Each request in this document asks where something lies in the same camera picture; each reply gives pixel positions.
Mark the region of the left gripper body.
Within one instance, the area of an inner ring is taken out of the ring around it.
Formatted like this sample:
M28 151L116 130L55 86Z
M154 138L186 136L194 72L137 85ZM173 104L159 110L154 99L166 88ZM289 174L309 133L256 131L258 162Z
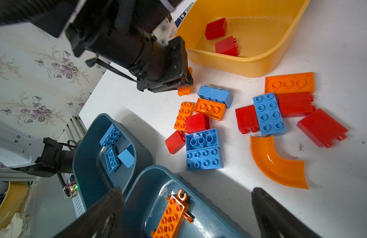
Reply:
M162 75L156 80L152 80L150 76L146 79L137 78L137 89L139 91L148 90L153 93L160 93L193 85L183 38L178 36L170 40L166 51L167 56L164 65L156 68L162 70Z

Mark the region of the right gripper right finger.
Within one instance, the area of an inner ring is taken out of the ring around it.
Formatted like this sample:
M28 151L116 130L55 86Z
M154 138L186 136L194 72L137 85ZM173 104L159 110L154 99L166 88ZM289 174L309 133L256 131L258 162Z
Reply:
M256 187L251 193L252 206L263 238L318 238L292 213L264 189Z

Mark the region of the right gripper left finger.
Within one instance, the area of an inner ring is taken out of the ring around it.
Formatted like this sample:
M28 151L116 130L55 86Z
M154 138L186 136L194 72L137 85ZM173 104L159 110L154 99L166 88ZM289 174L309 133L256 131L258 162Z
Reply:
M120 187L115 187L55 237L120 238L123 206L122 191Z

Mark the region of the blue sloped lego brick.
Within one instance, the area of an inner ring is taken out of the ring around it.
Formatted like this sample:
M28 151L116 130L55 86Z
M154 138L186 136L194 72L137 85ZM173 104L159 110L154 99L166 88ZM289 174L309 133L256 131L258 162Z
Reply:
M118 155L118 159L127 168L132 168L135 161L133 146L131 144L127 145L127 147Z

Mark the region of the long orange lego plate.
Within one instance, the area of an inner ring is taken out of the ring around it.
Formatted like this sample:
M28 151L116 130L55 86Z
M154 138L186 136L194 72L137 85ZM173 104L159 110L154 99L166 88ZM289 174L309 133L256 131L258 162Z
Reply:
M188 195L183 189L178 194L167 197L167 206L163 212L160 222L150 234L153 238L177 238L183 221L191 224L194 217L188 212L190 204L187 202Z

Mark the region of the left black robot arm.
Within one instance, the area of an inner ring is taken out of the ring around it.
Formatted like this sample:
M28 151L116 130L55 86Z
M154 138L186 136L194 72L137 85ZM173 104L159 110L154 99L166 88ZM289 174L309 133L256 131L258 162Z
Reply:
M126 70L126 78L139 91L153 93L193 85L185 42L181 37L157 41L153 30L179 5L179 1L86 1L69 22L77 1L0 1L0 26L30 22L53 37L65 33L74 56L85 51L96 64L124 76L105 63L109 60Z

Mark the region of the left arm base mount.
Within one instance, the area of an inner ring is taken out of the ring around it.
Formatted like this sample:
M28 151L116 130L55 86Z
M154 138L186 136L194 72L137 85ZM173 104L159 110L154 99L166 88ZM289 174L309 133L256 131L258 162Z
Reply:
M37 158L34 165L13 170L45 178L55 174L73 173L73 159L80 141L68 140L67 143L62 143L47 137L43 139L43 143L45 147L42 155Z

